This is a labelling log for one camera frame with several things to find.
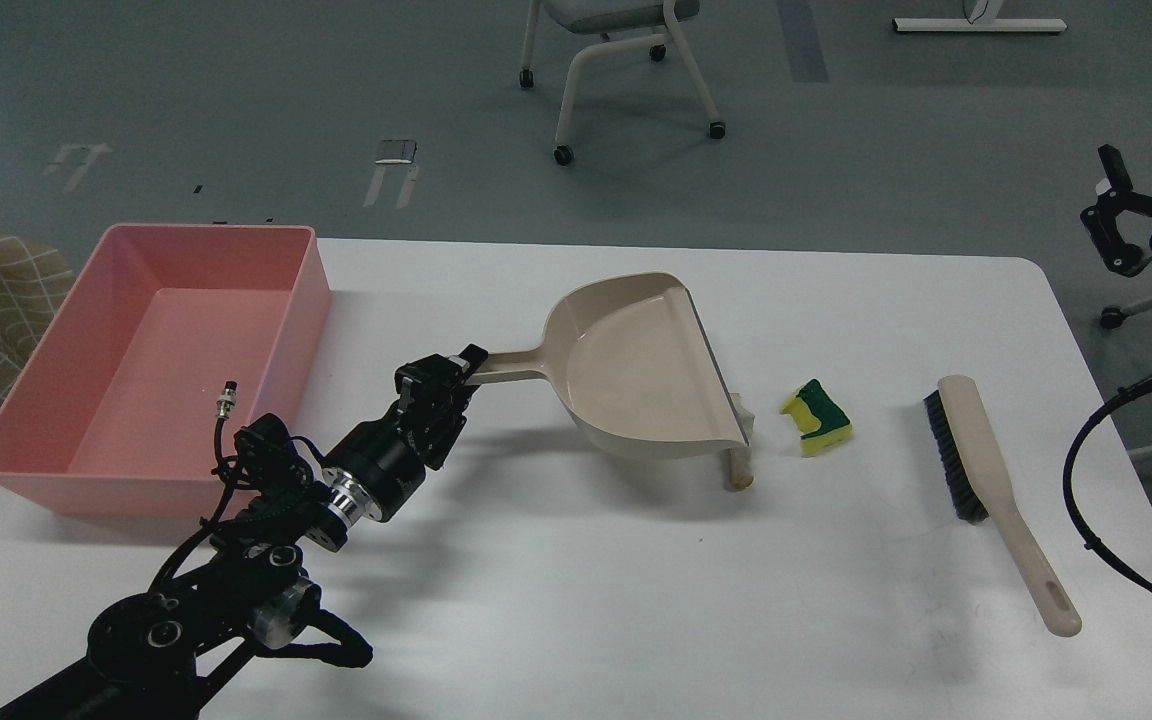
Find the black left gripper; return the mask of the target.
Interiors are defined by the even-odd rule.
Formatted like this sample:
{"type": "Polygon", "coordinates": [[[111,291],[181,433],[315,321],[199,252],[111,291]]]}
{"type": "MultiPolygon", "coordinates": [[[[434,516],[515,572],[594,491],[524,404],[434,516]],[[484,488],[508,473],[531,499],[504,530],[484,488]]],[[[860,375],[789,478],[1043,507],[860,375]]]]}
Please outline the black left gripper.
{"type": "Polygon", "coordinates": [[[323,460],[324,473],[357,507],[353,515],[389,521],[426,479],[444,468],[467,424],[467,386],[490,354],[467,344],[396,370],[396,401],[376,420],[361,420],[323,460]]]}

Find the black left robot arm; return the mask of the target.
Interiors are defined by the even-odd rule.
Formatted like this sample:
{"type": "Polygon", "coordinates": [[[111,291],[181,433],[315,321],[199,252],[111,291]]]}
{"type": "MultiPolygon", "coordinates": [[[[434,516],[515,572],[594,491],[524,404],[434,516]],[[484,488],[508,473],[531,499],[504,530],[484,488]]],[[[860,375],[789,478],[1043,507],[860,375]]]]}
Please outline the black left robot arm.
{"type": "Polygon", "coordinates": [[[342,548],[358,520],[389,521],[467,425],[488,351],[431,355],[396,372],[396,401],[328,454],[275,414],[212,442],[221,497],[145,592],[113,602],[86,651],[0,707],[0,719],[196,719],[253,659],[361,669],[372,647],[324,609],[302,541],[342,548]]]}

